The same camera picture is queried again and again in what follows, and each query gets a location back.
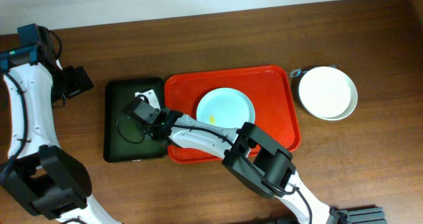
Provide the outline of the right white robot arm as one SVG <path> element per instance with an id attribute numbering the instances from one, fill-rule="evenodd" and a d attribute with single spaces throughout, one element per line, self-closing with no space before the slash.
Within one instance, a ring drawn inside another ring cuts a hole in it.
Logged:
<path id="1" fill-rule="evenodd" d="M 168 108 L 154 108 L 146 96 L 135 97 L 121 113 L 143 133 L 165 145 L 196 149 L 222 160 L 222 165 L 254 193 L 280 200 L 299 223 L 338 223 L 339 214 L 304 185 L 293 155 L 258 126 L 220 128 Z"/>

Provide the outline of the white cream plate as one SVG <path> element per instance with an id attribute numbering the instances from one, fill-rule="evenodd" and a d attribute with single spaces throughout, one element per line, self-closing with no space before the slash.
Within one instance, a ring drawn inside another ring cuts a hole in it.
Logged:
<path id="1" fill-rule="evenodd" d="M 351 78 L 333 67 L 316 67 L 304 74 L 298 85 L 299 100 L 316 118 L 343 120 L 358 104 L 358 90 Z"/>

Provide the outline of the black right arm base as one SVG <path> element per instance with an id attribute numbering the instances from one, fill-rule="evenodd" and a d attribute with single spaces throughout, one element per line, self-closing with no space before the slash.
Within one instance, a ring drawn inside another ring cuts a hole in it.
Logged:
<path id="1" fill-rule="evenodd" d="M 312 208 L 312 221 L 317 223 L 320 210 L 323 211 L 323 217 L 327 217 L 327 221 L 323 223 L 330 224 L 387 224 L 385 212 L 382 207 L 367 207 L 359 209 L 333 209 L 330 206 L 323 206 L 318 210 Z"/>

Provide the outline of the light blue plate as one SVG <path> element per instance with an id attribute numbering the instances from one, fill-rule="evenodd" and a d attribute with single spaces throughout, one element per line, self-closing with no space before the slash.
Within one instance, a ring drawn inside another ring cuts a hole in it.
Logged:
<path id="1" fill-rule="evenodd" d="M 245 122 L 255 123 L 256 112 L 246 94 L 223 87 L 211 90 L 200 99 L 196 119 L 221 128 L 241 128 Z"/>

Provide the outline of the red plastic tray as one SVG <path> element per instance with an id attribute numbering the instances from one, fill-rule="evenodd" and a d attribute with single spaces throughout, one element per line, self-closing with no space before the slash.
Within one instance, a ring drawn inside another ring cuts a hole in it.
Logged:
<path id="1" fill-rule="evenodd" d="M 255 125 L 288 151 L 295 151 L 301 135 L 286 72 L 277 65 L 203 71 L 173 75 L 165 82 L 165 104 L 196 119 L 200 99 L 218 88 L 246 94 L 254 105 Z"/>

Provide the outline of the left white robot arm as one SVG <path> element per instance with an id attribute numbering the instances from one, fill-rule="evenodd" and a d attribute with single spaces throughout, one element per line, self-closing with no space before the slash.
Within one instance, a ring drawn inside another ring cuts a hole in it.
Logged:
<path id="1" fill-rule="evenodd" d="M 57 139 L 53 103 L 93 87 L 82 67 L 62 67 L 59 36 L 44 26 L 18 28 L 20 46 L 1 52 L 11 106 L 11 146 L 1 186 L 33 216 L 60 223 L 115 223 L 96 201 L 87 169 Z"/>

